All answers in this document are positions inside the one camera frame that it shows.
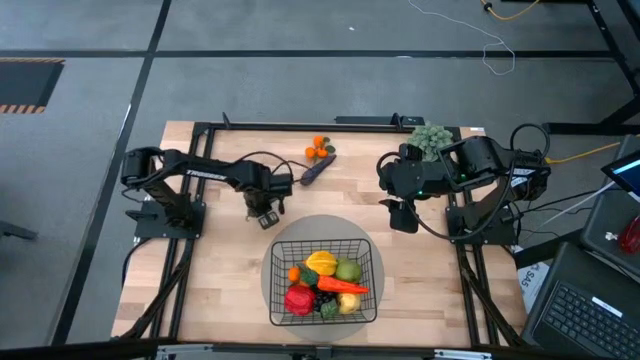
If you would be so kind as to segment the green pear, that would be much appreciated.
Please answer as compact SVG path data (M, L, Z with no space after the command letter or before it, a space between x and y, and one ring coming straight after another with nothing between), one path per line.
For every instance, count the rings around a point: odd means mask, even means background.
M334 276L341 281L359 283L362 277L362 268L355 260L339 258Z

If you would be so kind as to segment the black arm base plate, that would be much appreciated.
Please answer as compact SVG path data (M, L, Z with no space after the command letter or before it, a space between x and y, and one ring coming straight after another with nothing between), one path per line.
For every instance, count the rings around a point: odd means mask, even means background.
M136 222L135 237L196 239L202 233L206 204L195 201L191 207L193 219L189 225L170 225L163 207L155 201L145 201L140 210L128 210L126 215Z
M449 235L463 236L472 232L472 229L465 223L463 216L464 208L448 207L446 209L446 221ZM453 240L454 244L464 245L516 245L517 236L514 223L517 218L507 208L503 207L489 223L489 225L479 234L463 240Z

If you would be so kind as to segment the tablet with blue screen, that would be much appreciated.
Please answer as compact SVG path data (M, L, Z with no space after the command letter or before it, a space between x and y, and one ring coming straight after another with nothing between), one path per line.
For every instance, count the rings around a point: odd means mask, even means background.
M640 202L640 150L603 166L601 171L619 188Z

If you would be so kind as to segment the red bell pepper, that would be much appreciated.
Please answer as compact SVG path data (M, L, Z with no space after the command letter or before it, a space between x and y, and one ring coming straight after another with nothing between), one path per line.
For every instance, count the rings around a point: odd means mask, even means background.
M297 316L306 316L313 310L316 295L308 287L293 285L284 296L285 309Z

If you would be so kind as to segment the orange-red carrot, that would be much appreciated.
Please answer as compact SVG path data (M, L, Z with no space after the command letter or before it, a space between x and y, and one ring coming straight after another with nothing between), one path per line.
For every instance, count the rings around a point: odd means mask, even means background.
M367 294L369 292L367 287L324 275L319 277L317 287L322 291L335 293Z

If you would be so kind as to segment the purple eggplant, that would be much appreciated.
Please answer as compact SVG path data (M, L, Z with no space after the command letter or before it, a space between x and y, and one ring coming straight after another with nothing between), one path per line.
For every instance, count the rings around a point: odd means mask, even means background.
M335 161L335 159L336 156L332 154L321 160L319 163L313 165L302 174L299 183L303 186L311 185L317 177Z

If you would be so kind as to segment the silver mount bar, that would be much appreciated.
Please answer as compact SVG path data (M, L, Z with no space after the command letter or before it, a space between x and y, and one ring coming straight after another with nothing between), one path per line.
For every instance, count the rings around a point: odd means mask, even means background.
M336 356L398 356L420 357L438 360L497 360L489 352L472 350L451 350L432 348L406 347L363 347L363 346L333 346L333 345L295 345L295 344L182 344L161 345L158 347L159 356L178 355L200 352L233 352L256 354L304 354L312 355L321 360L329 360Z

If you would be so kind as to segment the yellow starfruit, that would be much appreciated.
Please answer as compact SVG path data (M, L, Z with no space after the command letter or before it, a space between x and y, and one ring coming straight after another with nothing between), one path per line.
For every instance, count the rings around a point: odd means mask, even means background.
M336 272L338 261L328 251L316 251L305 260L305 265L319 275L332 276Z

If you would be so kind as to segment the black laptop with keyboard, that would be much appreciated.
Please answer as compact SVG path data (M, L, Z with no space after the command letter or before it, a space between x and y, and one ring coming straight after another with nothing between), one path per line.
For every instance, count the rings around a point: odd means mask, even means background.
M564 243L522 338L546 351L581 358L640 360L640 283Z

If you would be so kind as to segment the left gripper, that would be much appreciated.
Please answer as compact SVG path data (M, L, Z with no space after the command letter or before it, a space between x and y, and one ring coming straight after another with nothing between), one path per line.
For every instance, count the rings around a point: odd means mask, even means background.
M288 173L267 173L257 186L249 187L243 194L247 207L246 221L254 218L254 210L271 210L272 203L279 201L278 211L285 214L285 197L292 195L293 176Z

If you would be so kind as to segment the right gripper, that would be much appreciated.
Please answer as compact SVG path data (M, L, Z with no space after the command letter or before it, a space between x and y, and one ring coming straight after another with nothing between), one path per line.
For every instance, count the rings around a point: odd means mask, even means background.
M400 147L395 152L384 153L377 161L379 187L404 200L426 200L423 176L422 151L417 147ZM387 208L397 208L392 199L380 200Z

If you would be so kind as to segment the yellow lemon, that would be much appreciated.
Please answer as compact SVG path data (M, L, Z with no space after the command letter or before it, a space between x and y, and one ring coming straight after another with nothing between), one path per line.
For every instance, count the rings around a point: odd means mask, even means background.
M361 307L361 296L353 293L339 293L337 297L339 313L342 315L352 314Z

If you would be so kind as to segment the black aluminium table frame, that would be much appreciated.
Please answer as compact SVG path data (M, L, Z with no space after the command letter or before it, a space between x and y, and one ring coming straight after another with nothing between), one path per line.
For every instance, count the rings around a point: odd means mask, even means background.
M183 343L467 348L473 340L500 342L461 281L454 246L425 229L409 235L389 225L388 211L379 203L383 193L375 164L405 141L405 133L391 126L333 124L218 123L202 129L195 122L170 121L161 147L194 149L226 161L255 152L260 162L273 166L283 158L303 163L305 149L318 135L335 145L336 161L311 185L295 189L285 214L270 229L246 221L239 193L217 182L193 187L206 204L204 227L186 284L168 299L160 334ZM435 198L418 206L422 219L441 234L447 204ZM380 251L385 290L377 318L350 340L313 343L269 321L261 291L267 247L287 225L312 215L355 223Z

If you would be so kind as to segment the black bar on frame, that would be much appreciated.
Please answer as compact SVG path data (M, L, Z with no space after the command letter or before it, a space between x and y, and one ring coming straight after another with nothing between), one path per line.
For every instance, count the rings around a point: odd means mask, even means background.
M426 124L423 117L404 116L394 113L390 116L337 116L334 119L336 124L351 125L391 125L391 126L424 126Z

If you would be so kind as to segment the round grey mat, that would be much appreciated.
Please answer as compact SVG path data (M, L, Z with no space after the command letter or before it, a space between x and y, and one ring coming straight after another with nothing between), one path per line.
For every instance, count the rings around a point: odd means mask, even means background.
M361 266L360 284L369 292L361 297L361 308L355 313L323 320L317 312L298 317L285 310L285 290L291 285L288 269L320 250L355 260ZM385 290L384 275L380 251L364 230L341 217L312 215L287 225L268 245L261 291L269 321L276 328L309 342L333 343L354 338L376 320Z

